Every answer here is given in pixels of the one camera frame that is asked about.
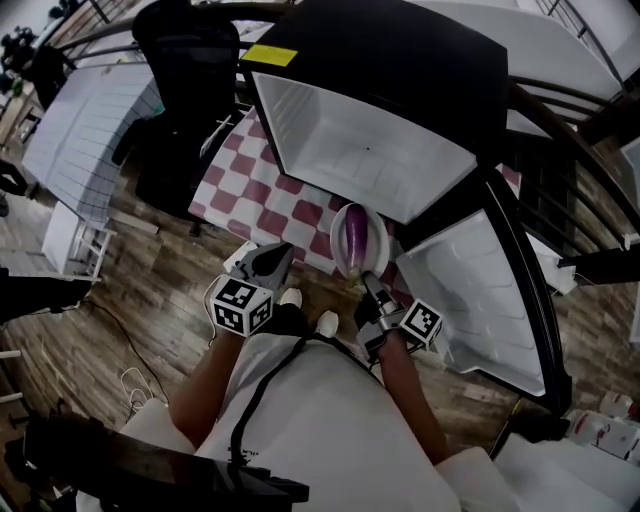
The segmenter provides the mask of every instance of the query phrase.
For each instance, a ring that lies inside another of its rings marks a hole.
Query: foot
[[[285,304],[293,304],[298,309],[302,308],[302,292],[297,288],[287,288],[282,294],[278,304],[284,306]]]
[[[333,338],[338,332],[339,323],[338,315],[333,311],[325,311],[318,320],[315,332],[322,334],[325,338]]]

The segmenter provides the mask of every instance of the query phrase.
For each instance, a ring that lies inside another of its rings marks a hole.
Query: eggplant
[[[360,278],[367,256],[369,236],[369,216],[362,205],[352,203],[347,206],[345,218],[347,234],[347,277],[350,281]]]

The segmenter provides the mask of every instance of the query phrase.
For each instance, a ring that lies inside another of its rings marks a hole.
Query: white cloth
[[[195,455],[230,459],[231,433],[257,384],[297,339],[261,334],[246,342],[220,419]],[[194,452],[156,400],[122,432]],[[308,342],[269,383],[246,426],[242,448],[250,465],[310,487],[309,502],[295,505],[297,511],[518,510],[484,451],[463,452],[434,468],[385,389],[319,341]]]

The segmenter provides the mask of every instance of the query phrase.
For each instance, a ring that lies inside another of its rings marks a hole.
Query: black chair backrest
[[[235,109],[240,38],[230,20],[204,25],[188,1],[159,0],[136,16],[132,34],[176,129],[211,133]]]

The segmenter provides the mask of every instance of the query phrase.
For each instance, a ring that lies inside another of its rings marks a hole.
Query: red and white checkered tablecloth
[[[342,278],[331,256],[333,218],[349,201],[280,173],[256,111],[229,134],[205,174],[189,211],[258,245],[286,241],[297,260]],[[400,254],[395,223],[385,219],[391,259]],[[412,299],[391,261],[382,275],[397,300]]]

